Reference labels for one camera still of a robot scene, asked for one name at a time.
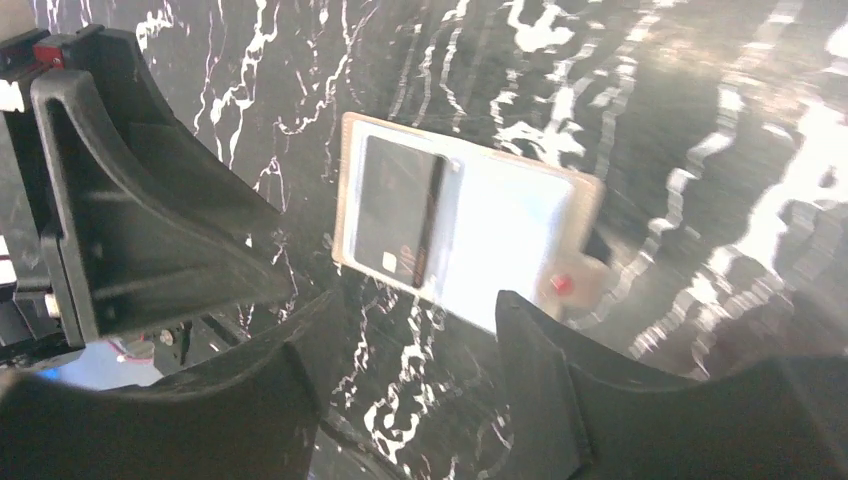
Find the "grey leather card holder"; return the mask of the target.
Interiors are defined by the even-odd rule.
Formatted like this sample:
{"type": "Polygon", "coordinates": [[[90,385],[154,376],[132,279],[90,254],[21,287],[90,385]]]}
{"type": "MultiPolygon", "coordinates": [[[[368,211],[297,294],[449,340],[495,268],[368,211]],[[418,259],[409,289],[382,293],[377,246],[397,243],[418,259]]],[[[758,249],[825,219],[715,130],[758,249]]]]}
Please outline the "grey leather card holder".
{"type": "Polygon", "coordinates": [[[554,318],[599,301],[610,268],[588,246],[604,196],[597,177],[456,137],[348,112],[342,118],[336,262],[495,332],[500,291],[554,318]],[[424,283],[419,288],[353,257],[365,158],[376,136],[447,159],[424,283]]]}

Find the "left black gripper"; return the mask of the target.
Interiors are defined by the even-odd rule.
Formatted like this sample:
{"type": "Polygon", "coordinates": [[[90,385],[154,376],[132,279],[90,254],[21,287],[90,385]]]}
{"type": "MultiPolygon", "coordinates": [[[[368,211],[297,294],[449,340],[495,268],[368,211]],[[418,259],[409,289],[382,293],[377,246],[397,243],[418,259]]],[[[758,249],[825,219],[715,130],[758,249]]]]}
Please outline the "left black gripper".
{"type": "Polygon", "coordinates": [[[278,211],[178,120],[135,35],[49,35],[1,36],[2,367],[76,360],[60,313],[87,343],[291,294],[260,251],[278,211]]]}

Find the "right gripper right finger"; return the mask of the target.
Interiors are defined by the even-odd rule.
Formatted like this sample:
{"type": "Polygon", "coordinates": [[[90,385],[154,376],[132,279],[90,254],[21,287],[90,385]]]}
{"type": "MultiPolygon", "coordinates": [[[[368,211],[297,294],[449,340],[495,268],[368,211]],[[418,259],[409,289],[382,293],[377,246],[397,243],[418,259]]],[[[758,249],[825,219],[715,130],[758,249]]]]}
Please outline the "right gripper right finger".
{"type": "Polygon", "coordinates": [[[847,361],[777,357],[699,382],[496,303],[508,479],[843,479],[847,361]]]}

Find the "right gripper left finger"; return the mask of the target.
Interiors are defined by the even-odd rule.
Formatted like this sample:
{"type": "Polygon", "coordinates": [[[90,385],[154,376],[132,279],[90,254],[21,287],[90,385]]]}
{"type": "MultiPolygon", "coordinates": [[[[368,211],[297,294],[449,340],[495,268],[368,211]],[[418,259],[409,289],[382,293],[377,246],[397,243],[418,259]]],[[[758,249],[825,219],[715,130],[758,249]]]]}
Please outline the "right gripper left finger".
{"type": "Polygon", "coordinates": [[[328,291],[286,322],[147,387],[1,377],[5,479],[304,479],[343,373],[328,291]]]}

